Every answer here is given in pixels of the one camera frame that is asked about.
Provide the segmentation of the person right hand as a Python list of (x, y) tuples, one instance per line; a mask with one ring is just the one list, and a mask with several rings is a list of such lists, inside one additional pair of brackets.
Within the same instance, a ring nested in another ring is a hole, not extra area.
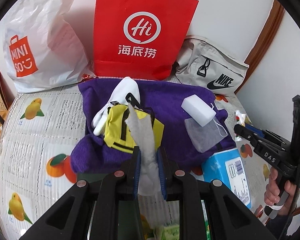
[[(278, 171), (271, 167), (270, 168), (270, 175), (269, 175), (269, 183), (266, 185), (266, 191), (264, 193), (264, 202), (269, 205), (273, 206), (280, 201), (280, 189), (276, 183), (276, 179), (278, 176)], [(278, 215), (286, 216), (289, 213), (290, 207), (293, 202), (293, 198), (296, 192), (296, 185), (292, 184), (290, 181), (286, 181), (285, 183), (285, 191), (289, 194), (289, 197), (285, 201), (284, 206), (279, 211)]]

